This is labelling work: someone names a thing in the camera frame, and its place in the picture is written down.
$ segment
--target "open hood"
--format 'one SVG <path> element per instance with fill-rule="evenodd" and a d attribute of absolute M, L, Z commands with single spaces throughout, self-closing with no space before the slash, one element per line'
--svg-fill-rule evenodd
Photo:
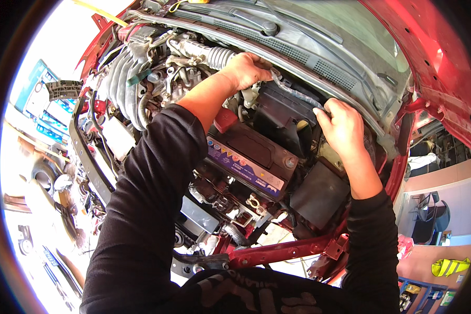
<path fill-rule="evenodd" d="M 410 64 L 415 91 L 425 99 L 411 110 L 428 111 L 471 148 L 471 66 L 450 24 L 430 0 L 360 2 L 383 23 Z"/>

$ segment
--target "wheel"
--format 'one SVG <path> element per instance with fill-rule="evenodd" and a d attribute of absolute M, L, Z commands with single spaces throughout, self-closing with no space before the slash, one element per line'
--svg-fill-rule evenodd
<path fill-rule="evenodd" d="M 49 167 L 42 160 L 39 160 L 31 170 L 31 178 L 36 179 L 40 185 L 46 189 L 50 196 L 54 195 L 54 182 L 56 181 L 56 174 L 51 167 Z"/>

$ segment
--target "red car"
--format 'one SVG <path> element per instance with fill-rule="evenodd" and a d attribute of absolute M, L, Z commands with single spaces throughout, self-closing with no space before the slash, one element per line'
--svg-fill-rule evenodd
<path fill-rule="evenodd" d="M 175 247 L 196 252 L 173 255 L 179 275 L 315 254 L 327 257 L 315 280 L 342 274 L 349 184 L 311 111 L 330 97 L 363 116 L 365 147 L 393 200 L 414 130 L 438 120 L 471 149 L 470 60 L 430 1 L 212 1 L 175 9 L 147 0 L 117 17 L 125 25 L 95 18 L 101 31 L 81 58 L 83 84 L 65 83 L 81 90 L 69 131 L 103 206 L 152 118 L 233 55 L 255 53 L 280 74 L 227 99 L 210 129 L 218 154 L 194 170 L 176 221 Z M 297 240 L 251 247 L 270 223 Z"/>

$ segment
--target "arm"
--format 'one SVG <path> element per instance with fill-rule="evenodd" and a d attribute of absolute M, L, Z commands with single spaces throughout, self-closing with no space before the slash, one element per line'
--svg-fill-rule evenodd
<path fill-rule="evenodd" d="M 82 313 L 132 312 L 143 304 L 160 304 L 177 291 L 170 267 L 182 196 L 192 170 L 207 154 L 205 132 L 223 101 L 271 77 L 253 64 L 256 59 L 236 56 L 227 70 L 194 87 L 180 105 L 162 110 L 147 126 L 106 207 L 87 270 Z"/>
<path fill-rule="evenodd" d="M 350 252 L 342 287 L 373 300 L 385 312 L 399 312 L 396 218 L 363 145 L 363 119 L 337 99 L 329 99 L 324 108 L 331 112 L 331 119 L 324 111 L 314 109 L 314 113 L 328 143 L 342 159 L 353 197 L 347 217 Z"/>
<path fill-rule="evenodd" d="M 207 133 L 221 104 L 237 91 L 246 89 L 257 81 L 271 81 L 269 61 L 244 52 L 236 55 L 228 65 L 195 86 L 178 104 L 194 114 Z"/>

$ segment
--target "person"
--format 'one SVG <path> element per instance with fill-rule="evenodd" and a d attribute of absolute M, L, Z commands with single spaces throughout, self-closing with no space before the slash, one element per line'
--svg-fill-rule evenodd
<path fill-rule="evenodd" d="M 363 119 L 329 99 L 314 110 L 351 185 L 350 250 L 342 288 L 270 269 L 203 270 L 170 281 L 175 218 L 206 133 L 225 99 L 271 80 L 270 63 L 240 53 L 163 109 L 124 163 L 92 255 L 82 313 L 399 313 L 397 228 L 392 203 L 363 145 Z"/>

